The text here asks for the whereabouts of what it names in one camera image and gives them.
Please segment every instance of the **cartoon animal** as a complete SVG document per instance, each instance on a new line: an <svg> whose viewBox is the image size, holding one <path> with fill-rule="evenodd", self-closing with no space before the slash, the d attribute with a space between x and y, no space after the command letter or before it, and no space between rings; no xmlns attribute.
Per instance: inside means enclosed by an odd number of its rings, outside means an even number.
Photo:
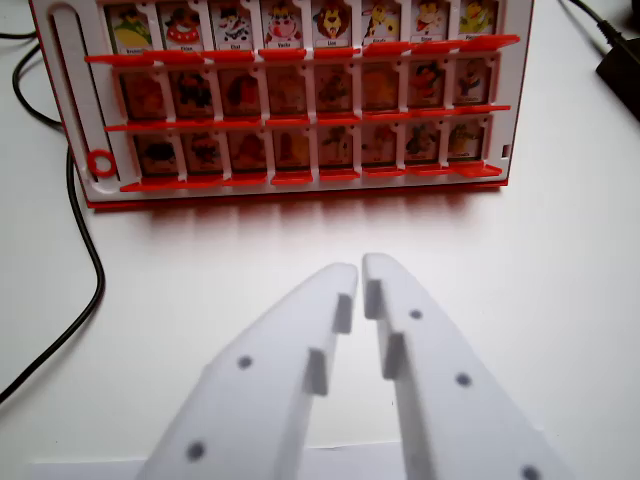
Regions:
<svg viewBox="0 0 640 480"><path fill-rule="evenodd" d="M198 108L211 106L211 90L209 82L197 72L181 73L177 82L180 103L188 105L189 102Z"/></svg>
<svg viewBox="0 0 640 480"><path fill-rule="evenodd" d="M258 99L258 80L248 73L233 79L227 90L227 100L234 107L242 104L252 106Z"/></svg>
<svg viewBox="0 0 640 480"><path fill-rule="evenodd" d="M272 98L279 103L276 110L300 112L303 110L304 80L294 71L277 77L277 84L270 91Z"/></svg>
<svg viewBox="0 0 640 480"><path fill-rule="evenodd" d="M251 35L249 24L240 16L236 7L220 7L220 24L224 34L224 41L245 41Z"/></svg>
<svg viewBox="0 0 640 480"><path fill-rule="evenodd" d="M491 0L471 0L460 17L460 33L480 33L493 25L493 14L488 3Z"/></svg>
<svg viewBox="0 0 640 480"><path fill-rule="evenodd" d="M154 165L156 162L169 162L173 164L176 160L173 145L168 142L152 143L145 149L144 155L151 160L151 163Z"/></svg>
<svg viewBox="0 0 640 480"><path fill-rule="evenodd" d="M376 35L379 37L395 36L398 33L398 19L387 15L395 13L395 10L389 9L382 1L376 2L371 10L363 11L362 15L371 15L364 38ZM381 29L382 32L378 31L380 26L384 27Z"/></svg>
<svg viewBox="0 0 640 480"><path fill-rule="evenodd" d="M411 129L411 139L407 142L406 150L411 155L428 152L431 145L437 140L433 133L429 132L426 125L416 125Z"/></svg>
<svg viewBox="0 0 640 480"><path fill-rule="evenodd" d="M313 21L323 36L335 39L349 28L351 13L342 3L330 0L314 15Z"/></svg>
<svg viewBox="0 0 640 480"><path fill-rule="evenodd" d="M382 69L370 70L362 74L362 88L365 104L369 107L393 108L398 103L395 76Z"/></svg>
<svg viewBox="0 0 640 480"><path fill-rule="evenodd" d="M271 18L267 26L266 43L274 40L286 42L302 38L296 18L284 1L276 3L269 12L269 16Z"/></svg>
<svg viewBox="0 0 640 480"><path fill-rule="evenodd" d="M457 124L449 134L449 153L457 155L466 153L467 141L476 139L478 139L478 135L470 133L466 124Z"/></svg>
<svg viewBox="0 0 640 480"><path fill-rule="evenodd" d="M336 146L335 155L328 163L346 163L349 160L349 144L344 138L347 133L345 127L333 127L329 129L329 136L322 141L322 146L326 147L332 144Z"/></svg>
<svg viewBox="0 0 640 480"><path fill-rule="evenodd" d="M285 132L280 137L280 163L285 166L309 164L309 141L304 135Z"/></svg>
<svg viewBox="0 0 640 480"><path fill-rule="evenodd" d="M167 38L174 43L188 45L200 41L200 16L190 8L176 8L165 25Z"/></svg>
<svg viewBox="0 0 640 480"><path fill-rule="evenodd" d="M458 79L458 86L460 87L460 95L466 97L469 95L469 90L480 85L480 77L478 71L482 66L482 60L469 60L465 68L465 74Z"/></svg>
<svg viewBox="0 0 640 480"><path fill-rule="evenodd" d="M162 87L149 75L136 75L132 80L125 82L125 87L134 116L155 116L164 111Z"/></svg>
<svg viewBox="0 0 640 480"><path fill-rule="evenodd" d="M436 93L436 80L443 74L444 70L439 69L438 62L434 60L426 65L419 65L415 77L409 83L416 88L420 98L432 98Z"/></svg>
<svg viewBox="0 0 640 480"><path fill-rule="evenodd" d="M439 27L441 21L442 18L438 14L438 0L420 0L416 30L427 34L430 29Z"/></svg>
<svg viewBox="0 0 640 480"><path fill-rule="evenodd" d="M394 133L393 130L391 130L391 127L388 125L378 125L373 131L373 142L371 142L371 144L363 144L362 149L371 153L369 161L382 162L385 160L383 158L385 147L392 145L393 139Z"/></svg>
<svg viewBox="0 0 640 480"><path fill-rule="evenodd" d="M242 170L264 168L263 150L262 141L256 134L246 135L240 143L238 154L233 157L234 166Z"/></svg>
<svg viewBox="0 0 640 480"><path fill-rule="evenodd" d="M193 135L191 151L202 166L214 166L220 158L218 142L207 133L196 133Z"/></svg>
<svg viewBox="0 0 640 480"><path fill-rule="evenodd" d="M343 76L334 74L329 77L327 83L318 92L318 99L325 107L336 108L344 97L349 95L349 89L343 82Z"/></svg>
<svg viewBox="0 0 640 480"><path fill-rule="evenodd" d="M120 13L122 22L113 28L113 34L125 47L140 48L151 45L151 34L142 23L138 11L130 8Z"/></svg>

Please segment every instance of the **cartoon character picture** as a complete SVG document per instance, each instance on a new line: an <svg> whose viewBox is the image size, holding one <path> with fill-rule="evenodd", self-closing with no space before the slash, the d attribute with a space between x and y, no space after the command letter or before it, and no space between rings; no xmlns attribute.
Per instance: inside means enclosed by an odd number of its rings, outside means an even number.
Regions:
<svg viewBox="0 0 640 480"><path fill-rule="evenodd" d="M347 134L346 127L331 127L324 132L320 130L320 167L344 167L353 164L353 148L351 135Z"/></svg>
<svg viewBox="0 0 640 480"><path fill-rule="evenodd" d="M145 177L166 177L178 174L173 144L162 135L134 137L140 170Z"/></svg>
<svg viewBox="0 0 640 480"><path fill-rule="evenodd" d="M225 115L259 115L258 81L246 70L218 71L222 90L222 110Z"/></svg>
<svg viewBox="0 0 640 480"><path fill-rule="evenodd" d="M209 81L197 71L171 72L176 114L180 117L213 115Z"/></svg>
<svg viewBox="0 0 640 480"><path fill-rule="evenodd" d="M482 58L458 60L454 105L485 103L488 100L489 68Z"/></svg>
<svg viewBox="0 0 640 480"><path fill-rule="evenodd" d="M234 172L256 172L267 168L264 145L255 133L230 132L229 149Z"/></svg>
<svg viewBox="0 0 640 480"><path fill-rule="evenodd" d="M449 134L449 159L479 159L482 137L483 129L477 120L453 125Z"/></svg>
<svg viewBox="0 0 640 480"><path fill-rule="evenodd" d="M302 46L302 18L290 0L262 2L262 24L266 48Z"/></svg>
<svg viewBox="0 0 640 480"><path fill-rule="evenodd" d="M222 173L220 145L208 133L185 133L182 146L189 175Z"/></svg>
<svg viewBox="0 0 640 480"><path fill-rule="evenodd" d="M363 0L363 45L400 39L400 7L392 0Z"/></svg>
<svg viewBox="0 0 640 480"><path fill-rule="evenodd" d="M444 70L437 60L413 62L409 79L409 106L432 107L442 104Z"/></svg>
<svg viewBox="0 0 640 480"><path fill-rule="evenodd" d="M413 0L411 41L443 40L449 21L448 3L443 0Z"/></svg>
<svg viewBox="0 0 640 480"><path fill-rule="evenodd" d="M251 50L251 17L239 2L212 5L211 19L218 50Z"/></svg>
<svg viewBox="0 0 640 480"><path fill-rule="evenodd" d="M362 71L362 107L391 110L398 107L398 75L388 63L368 63Z"/></svg>
<svg viewBox="0 0 640 480"><path fill-rule="evenodd" d="M120 76L120 85L131 120L160 120L167 117L162 87L149 73L123 73Z"/></svg>
<svg viewBox="0 0 640 480"><path fill-rule="evenodd" d="M276 168L298 170L309 168L309 139L300 131L274 133Z"/></svg>
<svg viewBox="0 0 640 480"><path fill-rule="evenodd" d="M496 6L493 0L462 0L460 37L470 39L494 33Z"/></svg>
<svg viewBox="0 0 640 480"><path fill-rule="evenodd" d="M313 44L316 47L351 45L351 8L342 0L321 0L312 4Z"/></svg>
<svg viewBox="0 0 640 480"><path fill-rule="evenodd" d="M202 50L200 15L184 3L160 3L164 42L168 50L193 52Z"/></svg>
<svg viewBox="0 0 640 480"><path fill-rule="evenodd" d="M300 114L307 111L305 81L296 67L267 69L267 85L272 114Z"/></svg>
<svg viewBox="0 0 640 480"><path fill-rule="evenodd" d="M430 124L408 125L405 163L437 162L439 132Z"/></svg>
<svg viewBox="0 0 640 480"><path fill-rule="evenodd" d="M389 125L365 127L363 136L363 167L396 163L396 134Z"/></svg>
<svg viewBox="0 0 640 480"><path fill-rule="evenodd" d="M147 17L134 4L106 7L105 13L115 53L139 55L153 48Z"/></svg>
<svg viewBox="0 0 640 480"><path fill-rule="evenodd" d="M351 75L343 65L318 65L316 76L316 110L343 112L351 110Z"/></svg>

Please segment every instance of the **black power adapter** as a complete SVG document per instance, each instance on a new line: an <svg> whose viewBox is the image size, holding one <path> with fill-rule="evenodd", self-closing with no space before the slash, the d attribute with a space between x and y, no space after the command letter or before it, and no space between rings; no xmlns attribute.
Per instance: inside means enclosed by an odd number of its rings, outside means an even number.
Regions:
<svg viewBox="0 0 640 480"><path fill-rule="evenodd" d="M598 28L612 48L596 72L640 121L640 38L625 40L607 21Z"/></svg>

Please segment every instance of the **guess who game board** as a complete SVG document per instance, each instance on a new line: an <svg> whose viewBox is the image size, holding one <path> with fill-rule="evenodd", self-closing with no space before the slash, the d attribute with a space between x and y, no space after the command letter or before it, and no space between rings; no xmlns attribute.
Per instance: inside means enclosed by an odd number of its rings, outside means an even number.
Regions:
<svg viewBox="0 0 640 480"><path fill-rule="evenodd" d="M504 186L532 0L31 0L87 202Z"/></svg>

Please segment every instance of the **white table surface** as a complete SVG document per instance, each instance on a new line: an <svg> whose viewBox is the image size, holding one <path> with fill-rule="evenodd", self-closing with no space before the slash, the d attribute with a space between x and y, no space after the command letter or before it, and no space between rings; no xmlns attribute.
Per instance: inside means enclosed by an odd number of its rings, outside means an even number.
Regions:
<svg viewBox="0 0 640 480"><path fill-rule="evenodd" d="M24 0L2 3L1 31L32 27ZM630 4L590 3L618 25ZM26 51L0 41L2 387L95 285L66 198L65 140L11 90ZM200 368L261 312L327 263L381 251L432 292L578 478L637 478L640 124L595 74L598 62L559 3L538 0L510 186L500 191L85 209L106 296L0 409L0 477L21 478L33 460L147 455ZM42 63L23 85L57 115ZM330 396L315 402L311 445L399 438L360 303L354 327L338 344Z"/></svg>

